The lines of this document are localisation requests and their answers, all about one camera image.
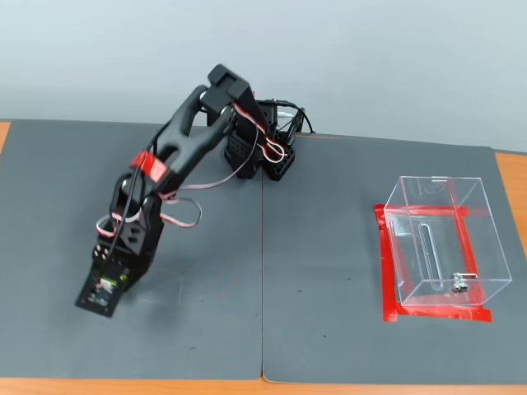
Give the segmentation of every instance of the table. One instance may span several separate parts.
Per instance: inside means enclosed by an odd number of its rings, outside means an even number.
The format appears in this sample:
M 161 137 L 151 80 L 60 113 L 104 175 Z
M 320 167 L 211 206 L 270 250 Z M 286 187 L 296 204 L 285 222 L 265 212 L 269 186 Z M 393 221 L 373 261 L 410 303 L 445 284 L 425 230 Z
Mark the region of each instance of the table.
M 7 136 L 10 123 L 0 123 L 0 150 Z M 497 162 L 506 187 L 516 226 L 524 249 L 527 249 L 527 156 L 497 153 Z M 457 392 L 455 386 L 417 385 L 327 385 L 269 383 L 260 378 L 256 381 L 156 381 L 156 380 L 84 380 L 84 379 L 0 379 L 3 395 L 74 395 L 112 393 L 138 395 L 155 393 L 287 393 L 287 394 L 420 394 Z M 490 393 L 523 394 L 527 386 L 467 386 L 465 394 Z

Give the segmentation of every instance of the transparent acrylic box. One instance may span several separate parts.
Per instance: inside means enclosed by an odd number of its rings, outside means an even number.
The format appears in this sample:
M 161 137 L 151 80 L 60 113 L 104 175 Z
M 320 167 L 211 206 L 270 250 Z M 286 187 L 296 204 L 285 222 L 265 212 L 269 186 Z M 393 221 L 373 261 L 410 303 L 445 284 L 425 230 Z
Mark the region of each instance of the transparent acrylic box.
M 400 177 L 385 219 L 402 304 L 484 304 L 511 282 L 481 179 Z

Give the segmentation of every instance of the gray work mat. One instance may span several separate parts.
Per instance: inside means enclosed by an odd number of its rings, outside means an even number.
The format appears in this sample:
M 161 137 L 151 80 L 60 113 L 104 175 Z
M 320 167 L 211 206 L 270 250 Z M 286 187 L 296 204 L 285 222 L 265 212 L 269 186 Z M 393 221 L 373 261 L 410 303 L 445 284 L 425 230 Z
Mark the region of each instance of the gray work mat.
M 527 265 L 490 148 L 298 138 L 263 180 L 263 375 L 289 383 L 527 383 Z M 382 320 L 379 228 L 400 175 L 481 177 L 512 283 L 493 323 Z
M 17 121 L 0 162 L 0 376 L 257 379 L 261 175 L 186 193 L 192 230 L 166 225 L 151 270 L 114 317 L 74 307 L 95 223 L 156 125 Z M 231 172 L 221 148 L 189 183 Z M 192 207 L 164 212 L 193 221 Z

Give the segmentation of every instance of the red label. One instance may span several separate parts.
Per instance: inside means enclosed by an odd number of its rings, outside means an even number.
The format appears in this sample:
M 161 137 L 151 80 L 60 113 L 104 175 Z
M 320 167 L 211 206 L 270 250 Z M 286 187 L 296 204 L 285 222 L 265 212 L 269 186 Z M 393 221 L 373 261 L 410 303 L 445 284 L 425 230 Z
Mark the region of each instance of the red label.
M 150 151 L 141 151 L 132 162 L 133 167 L 140 167 L 142 172 L 158 184 L 168 168 Z

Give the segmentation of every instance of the wire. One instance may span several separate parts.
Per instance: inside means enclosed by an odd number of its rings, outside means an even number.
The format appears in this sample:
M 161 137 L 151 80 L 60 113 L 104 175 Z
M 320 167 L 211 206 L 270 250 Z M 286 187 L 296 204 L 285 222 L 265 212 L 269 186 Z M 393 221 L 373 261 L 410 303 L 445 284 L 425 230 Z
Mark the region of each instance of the wire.
M 133 190 L 135 189 L 135 183 L 138 180 L 139 176 L 139 170 L 141 169 L 142 164 L 140 164 L 138 167 L 135 168 L 135 171 L 133 172 L 132 176 L 132 185 L 130 186 L 130 190 L 128 192 L 128 198 L 126 199 L 126 203 L 124 204 L 124 210 L 123 215 L 126 216 L 128 213 L 128 209 L 130 208 L 130 203 L 132 202 L 132 195 Z M 117 245 L 117 240 L 119 240 L 119 236 L 123 232 L 124 223 L 126 222 L 127 218 L 125 217 L 124 221 L 119 221 L 119 225 L 117 227 L 117 230 L 115 231 L 114 239 L 112 240 L 112 244 L 110 245 L 110 248 L 108 249 L 108 253 L 106 254 L 106 259 L 102 265 L 102 268 L 100 269 L 100 272 L 102 273 L 105 270 L 106 264 L 110 261 L 110 257 L 115 251 L 115 246 Z
M 244 160 L 244 162 L 240 165 L 240 167 L 238 167 L 238 169 L 236 169 L 233 173 L 231 173 L 231 175 L 229 175 L 228 177 L 225 177 L 224 179 L 221 179 L 215 183 L 209 183 L 209 184 L 194 184 L 194 185 L 182 185 L 181 187 L 179 187 L 178 189 L 176 189 L 175 191 L 172 191 L 172 192 L 168 192 L 168 193 L 165 193 L 165 194 L 160 194 L 160 198 L 163 199 L 163 201 L 167 201 L 168 199 L 171 199 L 172 197 L 174 197 L 178 192 L 181 192 L 181 191 L 191 191 L 191 190 L 197 190 L 197 189 L 211 189 L 211 188 L 215 188 L 215 187 L 219 187 L 220 185 L 223 185 L 224 183 L 226 183 L 227 181 L 229 181 L 231 178 L 233 178 L 236 173 L 238 173 L 238 171 L 240 171 L 240 169 L 242 167 L 245 166 L 245 164 L 249 161 L 250 157 L 253 155 L 253 152 L 254 152 L 254 149 L 256 147 L 256 143 L 258 142 L 258 129 L 256 129 L 256 136 L 254 137 L 254 143 L 253 143 L 253 146 L 250 150 L 250 153 L 249 155 L 247 156 L 247 158 Z
M 154 155 L 157 153 L 157 139 L 165 131 L 165 129 L 168 128 L 168 125 L 170 125 L 170 120 L 167 121 L 163 126 L 160 127 L 160 129 L 156 132 L 154 137 L 148 143 L 147 148 L 145 149 L 145 151 L 150 151 L 150 149 L 152 149 L 152 153 Z M 141 169 L 141 167 L 142 167 L 142 163 L 138 167 L 136 167 L 135 171 L 133 172 L 132 184 L 130 185 L 130 189 L 128 191 L 128 198 L 126 199 L 126 203 L 124 204 L 123 216 L 125 216 L 125 220 L 124 221 L 118 221 L 117 230 L 115 231 L 115 234 L 113 236 L 114 239 L 112 240 L 112 244 L 110 245 L 110 248 L 108 249 L 108 253 L 106 254 L 106 259 L 104 260 L 104 262 L 102 264 L 102 268 L 100 269 L 101 273 L 105 270 L 106 264 L 110 261 L 110 258 L 111 258 L 112 254 L 115 251 L 115 246 L 117 245 L 117 241 L 119 240 L 119 237 L 120 237 L 121 233 L 123 232 L 124 223 L 128 219 L 128 218 L 126 218 L 126 215 L 128 214 L 128 209 L 130 208 L 130 204 L 132 203 L 133 191 L 135 189 L 135 183 L 138 180 L 139 170 Z
M 179 226 L 180 228 L 194 228 L 201 221 L 201 217 L 203 216 L 203 209 L 201 208 L 201 206 L 199 205 L 198 202 L 196 202 L 194 199 L 192 199 L 190 197 L 174 197 L 174 198 L 165 200 L 166 204 L 176 204 L 176 203 L 181 203 L 181 202 L 192 203 L 194 205 L 194 207 L 196 207 L 198 209 L 199 215 L 198 215 L 198 219 L 196 221 L 190 222 L 190 223 L 182 222 L 182 221 L 176 220 L 173 216 L 168 216 L 168 215 L 166 215 L 164 213 L 161 213 L 159 215 L 159 217 L 163 221 L 170 222 L 172 225 Z
M 285 101 L 285 100 L 276 100 L 277 105 L 280 105 L 282 107 L 291 107 L 292 109 L 295 109 L 298 111 L 302 116 L 304 117 L 305 121 L 307 122 L 307 126 L 310 128 L 310 133 L 315 133 L 313 130 L 313 127 L 311 126 L 310 119 L 305 115 L 304 109 L 301 109 L 296 104 L 292 103 L 291 101 Z
M 273 160 L 271 159 L 267 152 L 265 151 L 265 148 L 263 146 L 260 146 L 259 147 L 262 149 L 262 152 L 263 152 L 263 156 L 265 156 L 265 159 L 267 159 L 269 162 L 271 163 L 279 163 L 283 160 L 283 158 L 286 157 L 286 152 L 284 151 L 283 147 L 278 144 L 277 142 L 274 142 L 273 140 L 271 140 L 268 136 L 267 136 L 267 129 L 264 128 L 263 126 L 261 126 L 258 122 L 256 122 L 256 120 L 250 116 L 249 113 L 245 112 L 239 105 L 237 105 L 236 103 L 233 103 L 232 104 L 234 109 L 236 110 L 236 112 L 242 116 L 243 118 L 249 120 L 251 123 L 253 123 L 257 129 L 259 129 L 260 131 L 262 131 L 262 133 L 264 134 L 265 136 L 265 139 L 267 141 L 266 143 L 266 146 L 269 146 L 273 151 L 275 151 L 278 155 L 280 155 L 280 159 L 279 160 Z M 278 152 L 275 148 L 273 148 L 272 146 L 277 146 L 280 150 L 280 152 Z

